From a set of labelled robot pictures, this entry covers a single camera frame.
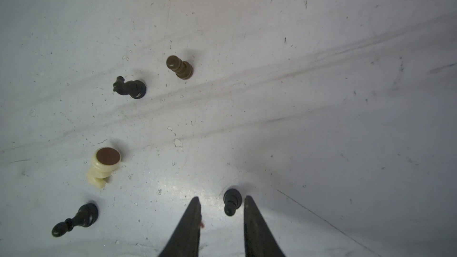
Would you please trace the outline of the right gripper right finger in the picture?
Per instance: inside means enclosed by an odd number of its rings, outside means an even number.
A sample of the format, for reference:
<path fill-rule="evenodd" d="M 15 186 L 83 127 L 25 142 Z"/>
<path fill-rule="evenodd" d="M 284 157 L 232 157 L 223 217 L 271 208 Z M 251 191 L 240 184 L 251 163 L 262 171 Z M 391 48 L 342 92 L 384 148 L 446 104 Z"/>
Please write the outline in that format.
<path fill-rule="evenodd" d="M 252 196 L 244 206 L 244 244 L 246 257 L 285 257 Z"/>

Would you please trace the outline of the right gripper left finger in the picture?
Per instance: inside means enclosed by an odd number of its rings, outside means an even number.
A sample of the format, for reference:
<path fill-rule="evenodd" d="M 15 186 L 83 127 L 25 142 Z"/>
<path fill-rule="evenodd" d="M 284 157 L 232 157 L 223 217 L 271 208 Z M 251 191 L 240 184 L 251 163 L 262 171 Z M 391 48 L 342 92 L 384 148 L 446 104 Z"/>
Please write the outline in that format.
<path fill-rule="evenodd" d="M 201 235 L 201 203 L 195 196 L 190 201 L 175 231 L 159 257 L 197 257 Z"/>

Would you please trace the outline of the brown pawn chess piece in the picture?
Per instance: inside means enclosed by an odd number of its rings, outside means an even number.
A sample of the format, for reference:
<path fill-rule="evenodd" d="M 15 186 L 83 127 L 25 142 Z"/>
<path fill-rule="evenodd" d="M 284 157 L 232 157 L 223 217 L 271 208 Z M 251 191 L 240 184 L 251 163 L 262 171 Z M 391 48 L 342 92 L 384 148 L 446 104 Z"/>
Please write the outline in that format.
<path fill-rule="evenodd" d="M 167 58 L 166 66 L 182 80 L 191 78 L 194 73 L 194 68 L 187 61 L 182 61 L 175 55 Z"/>

